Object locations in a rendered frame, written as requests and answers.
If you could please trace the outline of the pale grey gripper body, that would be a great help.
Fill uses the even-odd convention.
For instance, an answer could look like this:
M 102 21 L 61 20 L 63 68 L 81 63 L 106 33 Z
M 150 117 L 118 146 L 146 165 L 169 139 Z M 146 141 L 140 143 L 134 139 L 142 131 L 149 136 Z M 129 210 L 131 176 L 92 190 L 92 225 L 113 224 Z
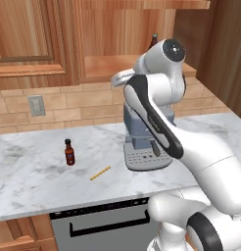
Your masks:
M 127 81 L 133 75 L 135 75 L 135 70 L 134 69 L 128 69 L 128 70 L 124 70 L 124 71 L 121 71 L 119 73 L 116 73 L 111 78 L 112 87 L 118 87 L 118 86 L 121 86 L 121 85 L 125 85 L 127 83 Z

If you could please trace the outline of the closed wooden cabinet door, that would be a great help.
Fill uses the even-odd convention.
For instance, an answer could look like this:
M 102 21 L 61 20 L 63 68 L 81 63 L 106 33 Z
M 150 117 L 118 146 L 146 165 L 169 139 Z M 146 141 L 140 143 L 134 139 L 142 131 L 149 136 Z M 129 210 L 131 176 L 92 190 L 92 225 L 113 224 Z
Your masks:
M 0 0 L 0 77 L 76 74 L 72 0 Z

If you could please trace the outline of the open wooden cabinet door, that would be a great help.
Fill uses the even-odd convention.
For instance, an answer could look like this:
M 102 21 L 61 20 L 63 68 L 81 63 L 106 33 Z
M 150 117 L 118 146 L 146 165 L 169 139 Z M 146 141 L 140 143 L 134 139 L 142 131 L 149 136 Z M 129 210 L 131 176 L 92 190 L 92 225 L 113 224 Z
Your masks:
M 197 79 L 241 119 L 241 0 L 209 0 L 207 10 L 178 10 L 173 37 Z

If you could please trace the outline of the wooden base cabinet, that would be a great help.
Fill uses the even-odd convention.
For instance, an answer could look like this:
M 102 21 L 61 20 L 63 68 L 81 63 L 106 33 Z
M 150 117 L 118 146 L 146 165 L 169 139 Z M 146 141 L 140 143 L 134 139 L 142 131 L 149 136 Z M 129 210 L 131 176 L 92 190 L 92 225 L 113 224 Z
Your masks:
M 0 251 L 58 251 L 46 214 L 0 222 Z

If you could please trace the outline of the dark red condiment bottle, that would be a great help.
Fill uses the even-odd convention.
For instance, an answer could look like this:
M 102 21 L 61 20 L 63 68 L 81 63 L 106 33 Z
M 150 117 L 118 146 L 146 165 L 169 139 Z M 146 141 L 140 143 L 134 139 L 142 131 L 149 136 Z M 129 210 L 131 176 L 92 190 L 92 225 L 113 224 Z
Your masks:
M 157 33 L 153 33 L 152 34 L 152 40 L 151 40 L 151 43 L 150 43 L 150 46 L 149 46 L 148 50 L 150 50 L 157 43 L 158 43 L 158 34 Z

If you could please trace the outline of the grey coffee machine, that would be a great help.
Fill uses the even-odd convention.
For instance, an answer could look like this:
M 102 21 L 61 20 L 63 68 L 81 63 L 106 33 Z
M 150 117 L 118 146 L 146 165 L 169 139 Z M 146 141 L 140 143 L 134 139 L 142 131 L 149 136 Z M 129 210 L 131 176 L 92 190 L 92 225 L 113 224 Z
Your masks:
M 126 166 L 135 172 L 149 172 L 167 167 L 172 158 L 156 141 L 148 127 L 127 103 L 123 105 L 125 142 L 123 145 Z

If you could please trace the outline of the brown hot sauce bottle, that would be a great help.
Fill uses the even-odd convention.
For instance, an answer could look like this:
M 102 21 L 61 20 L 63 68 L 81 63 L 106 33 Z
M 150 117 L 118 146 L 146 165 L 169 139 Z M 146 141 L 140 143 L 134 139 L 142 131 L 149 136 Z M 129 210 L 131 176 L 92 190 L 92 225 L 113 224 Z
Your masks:
M 71 141 L 67 138 L 65 140 L 66 149 L 65 149 L 65 155 L 66 155 L 66 161 L 69 166 L 73 166 L 75 163 L 75 157 L 74 157 L 74 151 L 72 148 Z

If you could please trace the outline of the yellow thin stick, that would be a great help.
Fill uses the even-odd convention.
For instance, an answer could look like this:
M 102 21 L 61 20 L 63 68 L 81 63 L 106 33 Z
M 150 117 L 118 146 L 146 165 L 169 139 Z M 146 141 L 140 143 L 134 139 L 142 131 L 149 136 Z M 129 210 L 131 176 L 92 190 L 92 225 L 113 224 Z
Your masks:
M 104 168 L 99 173 L 97 173 L 96 175 L 92 176 L 89 180 L 95 179 L 96 177 L 100 176 L 101 174 L 103 174 L 104 172 L 106 172 L 107 170 L 109 170 L 110 168 L 111 168 L 111 166 L 108 166 L 108 167 Z

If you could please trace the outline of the grey dishwasher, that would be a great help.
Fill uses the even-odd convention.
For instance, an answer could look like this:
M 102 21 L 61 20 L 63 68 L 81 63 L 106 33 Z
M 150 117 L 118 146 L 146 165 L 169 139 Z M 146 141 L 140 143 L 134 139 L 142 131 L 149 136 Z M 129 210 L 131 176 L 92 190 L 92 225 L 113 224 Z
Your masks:
M 70 237 L 73 228 L 95 226 L 142 219 L 148 210 L 148 197 L 50 213 L 58 251 L 146 251 L 157 235 L 159 224 L 130 226 L 83 236 Z

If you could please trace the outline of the open wooden wall cabinet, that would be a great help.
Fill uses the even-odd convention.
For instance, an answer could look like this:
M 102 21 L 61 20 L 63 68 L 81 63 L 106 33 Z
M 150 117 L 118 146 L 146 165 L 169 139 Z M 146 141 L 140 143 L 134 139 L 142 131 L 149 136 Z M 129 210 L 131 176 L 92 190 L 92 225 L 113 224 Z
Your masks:
M 173 35 L 178 10 L 207 10 L 210 0 L 72 0 L 79 80 L 108 81 L 131 68 L 152 35 Z

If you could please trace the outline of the grey wall outlet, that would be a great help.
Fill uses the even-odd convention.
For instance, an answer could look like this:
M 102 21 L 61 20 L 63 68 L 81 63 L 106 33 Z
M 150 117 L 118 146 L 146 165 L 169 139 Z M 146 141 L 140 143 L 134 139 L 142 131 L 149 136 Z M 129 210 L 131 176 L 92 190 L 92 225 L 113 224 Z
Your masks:
M 44 101 L 41 95 L 27 97 L 30 113 L 33 117 L 45 116 Z

